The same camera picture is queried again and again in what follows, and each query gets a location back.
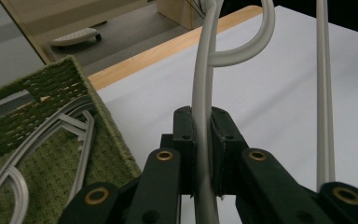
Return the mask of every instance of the screw hole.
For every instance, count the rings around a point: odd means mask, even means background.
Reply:
[[[358,193],[351,189],[336,187],[333,194],[344,203],[358,205]]]
[[[87,193],[85,202],[89,205],[103,203],[109,197],[109,190],[106,187],[99,187]]]
[[[170,151],[160,151],[156,157],[160,161],[168,161],[168,160],[172,159],[173,154]]]
[[[249,153],[249,157],[255,161],[264,161],[267,159],[266,154],[264,154],[262,151],[251,151]]]

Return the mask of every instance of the gray floor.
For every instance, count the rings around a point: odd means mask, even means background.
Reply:
[[[52,48],[55,59],[75,55],[84,72],[92,75],[147,49],[188,32],[187,29],[159,14],[154,2],[95,27],[103,40],[95,39],[66,47]]]

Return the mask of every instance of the wooden table edge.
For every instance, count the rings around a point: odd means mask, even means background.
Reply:
[[[262,13],[262,7],[258,6],[248,6],[233,12],[219,19],[217,33],[221,33],[237,24],[247,21],[260,13]],[[184,35],[180,35],[152,49],[146,50],[123,62],[107,67],[89,76],[89,81],[96,91],[101,90],[151,64],[157,63],[181,50],[197,44],[200,40],[201,28],[202,27],[199,27],[189,31]]]

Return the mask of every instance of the black plastic part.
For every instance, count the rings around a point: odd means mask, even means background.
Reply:
[[[118,188],[109,183],[95,183],[83,188],[63,211],[59,224],[104,224],[119,220]]]
[[[133,195],[135,194],[135,191],[138,187],[139,178],[140,177],[133,179],[128,184],[119,189],[119,195],[117,198],[118,206],[116,206],[118,211],[115,211],[119,213],[119,216],[116,216],[117,220],[114,223],[124,223],[127,219],[131,208]]]
[[[171,148],[150,153],[125,223],[179,223],[180,161]]]
[[[166,140],[168,136],[164,137],[164,135],[166,134],[163,134],[161,140],[168,142]],[[164,145],[174,148],[181,155],[181,194],[193,195],[197,142],[190,106],[175,110],[172,142]]]
[[[218,196],[238,193],[236,159],[249,148],[227,111],[213,107],[211,119],[213,139],[213,188]]]
[[[101,36],[101,34],[97,34],[95,36],[95,39],[97,40],[97,42],[100,42],[101,40],[103,40],[103,37]]]
[[[318,200],[320,206],[336,223],[358,223],[358,189],[332,182],[322,185]]]
[[[257,206],[263,223],[333,223],[279,162],[265,150],[248,148],[239,160],[246,186],[237,196]]]

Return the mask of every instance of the wooden cabinet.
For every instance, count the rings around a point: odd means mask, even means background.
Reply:
[[[45,63],[55,38],[146,6],[146,0],[0,0]]]

